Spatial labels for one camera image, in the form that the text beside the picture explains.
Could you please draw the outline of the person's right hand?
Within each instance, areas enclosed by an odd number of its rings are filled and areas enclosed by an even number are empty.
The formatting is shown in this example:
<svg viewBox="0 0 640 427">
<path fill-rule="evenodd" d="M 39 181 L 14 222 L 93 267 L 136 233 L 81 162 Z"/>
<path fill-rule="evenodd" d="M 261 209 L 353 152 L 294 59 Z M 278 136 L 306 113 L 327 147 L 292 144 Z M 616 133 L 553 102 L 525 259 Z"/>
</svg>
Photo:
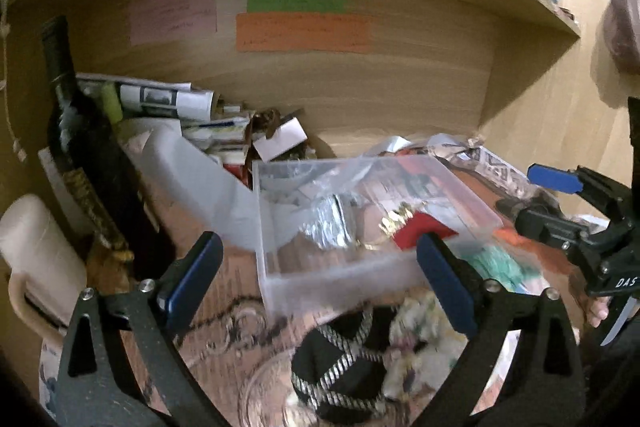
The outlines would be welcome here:
<svg viewBox="0 0 640 427">
<path fill-rule="evenodd" d="M 598 327 L 608 318 L 608 297 L 587 297 L 585 301 L 586 322 L 592 327 Z"/>
</svg>

